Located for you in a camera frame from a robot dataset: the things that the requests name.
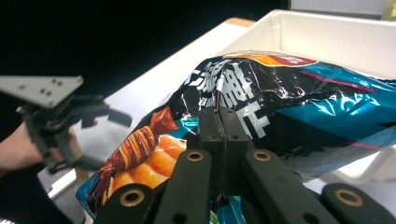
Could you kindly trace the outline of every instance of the crinkled plastic bag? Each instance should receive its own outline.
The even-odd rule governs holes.
[[[150,123],[135,129],[104,165],[77,192],[78,201],[92,217],[121,187],[137,183],[155,189],[168,179],[186,141],[175,138],[180,128],[169,106],[156,110]]]
[[[289,54],[238,51],[198,64],[134,132],[169,107],[177,125],[172,136],[189,141],[197,134],[201,108],[226,106],[256,148],[275,152],[308,181],[395,145],[394,83]],[[97,181],[78,190],[81,203]]]

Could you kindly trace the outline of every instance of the human hand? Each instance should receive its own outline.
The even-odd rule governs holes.
[[[74,135],[70,135],[69,146],[71,148],[78,146]],[[59,148],[52,148],[50,153],[56,161],[64,160],[64,155]],[[25,123],[22,123],[12,135],[0,143],[0,177],[9,171],[27,168],[43,161],[44,158],[32,142]]]

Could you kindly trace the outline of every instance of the black plastic part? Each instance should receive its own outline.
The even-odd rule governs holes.
[[[243,169],[271,223],[338,223],[273,152],[248,151]]]
[[[320,201],[341,223],[396,223],[386,208],[348,184],[325,186]]]
[[[90,128],[95,123],[95,117],[93,118],[84,118],[81,120],[81,128]]]
[[[241,209],[244,213],[245,221],[248,224],[270,224],[270,219],[261,206],[252,204],[248,200],[242,198]]]
[[[103,166],[103,162],[96,160],[94,158],[90,158],[90,157],[86,157],[84,155],[82,155],[79,160],[78,163],[76,164],[77,167],[81,167],[83,169],[86,170],[91,170],[91,171],[97,171],[100,168],[102,168]]]
[[[154,223],[209,223],[210,164],[211,156],[204,150],[179,155]]]
[[[108,120],[111,120],[118,124],[122,124],[126,127],[130,127],[132,124],[132,118],[129,115],[126,115],[114,109],[110,109],[108,111]]]
[[[244,178],[241,159],[249,149],[254,148],[236,113],[228,108],[219,109],[220,119],[226,133],[225,183],[223,192],[226,195],[241,195]]]
[[[45,122],[37,117],[37,114],[27,113],[23,116],[26,123],[26,129],[37,145],[44,157],[44,163],[48,167],[50,173],[55,174],[58,171],[72,167],[76,164],[77,158],[70,146],[68,145],[69,132],[65,127],[61,127],[56,132],[45,130]],[[53,147],[59,148],[64,155],[64,161],[56,161],[51,154]]]
[[[226,160],[224,128],[221,125],[218,113],[214,108],[203,108],[198,113],[199,135],[201,139],[200,149],[205,150],[212,156],[212,171],[210,175],[210,190],[216,197],[224,189],[225,176],[223,167]]]
[[[163,199],[163,194],[165,193],[166,186],[168,185],[168,181],[169,179],[165,180],[153,190],[155,199],[154,199],[154,204],[151,206],[151,209],[148,213],[148,218],[146,220],[147,224],[154,222],[154,218],[157,215],[158,209]]]
[[[153,190],[145,185],[130,184],[116,190],[99,210],[95,224],[144,224],[154,203]]]

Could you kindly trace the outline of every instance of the metal plate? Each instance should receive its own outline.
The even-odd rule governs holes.
[[[23,101],[53,108],[75,91],[82,77],[0,77],[0,91]]]

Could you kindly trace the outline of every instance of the orange snack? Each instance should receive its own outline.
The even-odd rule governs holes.
[[[154,189],[169,178],[175,168],[179,154],[186,150],[186,141],[176,139],[169,134],[160,137],[159,144],[148,159],[134,169],[117,172],[111,178],[106,199],[117,189],[127,184],[138,183]]]
[[[92,210],[97,211],[109,197],[110,181],[116,173],[134,169],[142,164],[155,150],[159,135],[176,130],[178,126],[173,120],[170,107],[167,106],[153,113],[149,126],[131,133],[94,175],[93,179],[100,179],[89,196],[89,201],[93,202]]]

